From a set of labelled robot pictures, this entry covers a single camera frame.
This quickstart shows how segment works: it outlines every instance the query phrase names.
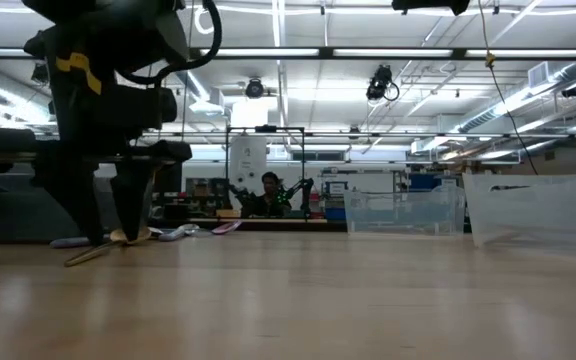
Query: wooden table surface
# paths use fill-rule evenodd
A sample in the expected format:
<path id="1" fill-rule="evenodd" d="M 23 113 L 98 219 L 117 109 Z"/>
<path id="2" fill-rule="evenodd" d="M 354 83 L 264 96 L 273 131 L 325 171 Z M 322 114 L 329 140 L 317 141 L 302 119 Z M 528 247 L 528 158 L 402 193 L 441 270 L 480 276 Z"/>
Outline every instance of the wooden table surface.
<path id="1" fill-rule="evenodd" d="M 470 241 L 245 233 L 0 245 L 0 360 L 576 360 L 576 256 Z"/>

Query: person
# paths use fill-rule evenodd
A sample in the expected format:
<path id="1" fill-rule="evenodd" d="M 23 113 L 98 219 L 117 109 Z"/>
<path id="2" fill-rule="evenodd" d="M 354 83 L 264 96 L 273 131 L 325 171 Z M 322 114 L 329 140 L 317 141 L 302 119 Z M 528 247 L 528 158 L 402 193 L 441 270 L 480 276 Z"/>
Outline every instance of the person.
<path id="1" fill-rule="evenodd" d="M 261 177 L 264 184 L 264 194 L 253 199 L 250 209 L 242 209 L 244 217 L 250 215 L 264 217 L 284 217 L 290 210 L 288 199 L 282 199 L 279 195 L 279 177 L 273 172 L 267 172 Z"/>

